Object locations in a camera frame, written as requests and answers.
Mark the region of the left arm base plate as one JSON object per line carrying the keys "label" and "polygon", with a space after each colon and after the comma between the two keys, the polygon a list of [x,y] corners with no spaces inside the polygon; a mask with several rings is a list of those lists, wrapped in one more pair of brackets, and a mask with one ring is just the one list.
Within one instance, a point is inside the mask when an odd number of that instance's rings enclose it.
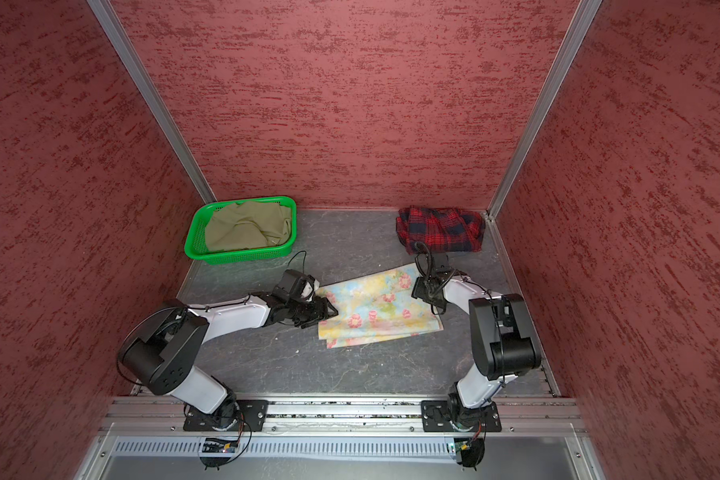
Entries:
{"label": "left arm base plate", "polygon": [[224,400],[212,413],[184,404],[183,430],[186,432],[239,432],[248,428],[260,432],[266,419],[266,400]]}

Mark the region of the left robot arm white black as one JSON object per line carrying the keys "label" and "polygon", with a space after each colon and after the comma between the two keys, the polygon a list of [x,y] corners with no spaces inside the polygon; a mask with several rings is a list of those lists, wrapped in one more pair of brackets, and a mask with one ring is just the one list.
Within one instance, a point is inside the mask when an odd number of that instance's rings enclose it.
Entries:
{"label": "left robot arm white black", "polygon": [[287,323],[306,329],[339,310],[314,293],[286,298],[257,292],[231,302],[186,305],[174,302],[142,320],[122,342],[116,369],[156,396],[172,396],[192,420],[210,431],[240,429],[244,415],[233,390],[196,366],[203,345],[232,333]]}

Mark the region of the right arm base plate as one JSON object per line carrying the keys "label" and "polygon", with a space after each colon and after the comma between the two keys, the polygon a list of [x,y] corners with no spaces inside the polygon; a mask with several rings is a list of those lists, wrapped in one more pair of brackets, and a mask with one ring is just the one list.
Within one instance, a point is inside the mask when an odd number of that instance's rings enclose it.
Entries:
{"label": "right arm base plate", "polygon": [[457,397],[448,400],[425,400],[421,404],[425,432],[462,434],[498,433],[502,431],[497,405],[491,402],[479,408],[466,408]]}

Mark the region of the red plaid skirt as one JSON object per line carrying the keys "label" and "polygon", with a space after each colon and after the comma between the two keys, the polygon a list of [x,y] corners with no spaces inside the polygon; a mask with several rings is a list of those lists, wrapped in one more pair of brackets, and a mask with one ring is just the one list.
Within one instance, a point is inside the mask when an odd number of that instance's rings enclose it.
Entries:
{"label": "red plaid skirt", "polygon": [[480,252],[486,225],[477,212],[412,206],[399,210],[395,227],[400,243],[413,255],[421,252],[419,244],[431,253]]}

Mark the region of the pastel floral skirt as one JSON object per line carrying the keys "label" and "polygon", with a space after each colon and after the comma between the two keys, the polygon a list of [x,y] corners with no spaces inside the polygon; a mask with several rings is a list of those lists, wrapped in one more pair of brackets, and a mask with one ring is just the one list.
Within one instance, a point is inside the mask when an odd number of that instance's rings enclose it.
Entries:
{"label": "pastel floral skirt", "polygon": [[412,297],[418,276],[408,264],[320,288],[338,315],[318,324],[318,338],[333,349],[441,331],[431,306]]}

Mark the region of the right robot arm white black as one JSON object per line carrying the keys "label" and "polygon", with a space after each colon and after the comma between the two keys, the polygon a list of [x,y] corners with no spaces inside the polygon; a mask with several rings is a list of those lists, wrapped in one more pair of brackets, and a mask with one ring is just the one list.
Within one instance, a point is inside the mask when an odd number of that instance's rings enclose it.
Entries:
{"label": "right robot arm white black", "polygon": [[502,430],[494,397],[541,365],[541,347],[525,300],[495,293],[460,271],[422,274],[412,297],[439,313],[456,306],[469,316],[473,365],[445,400],[421,403],[426,432],[479,435]]}

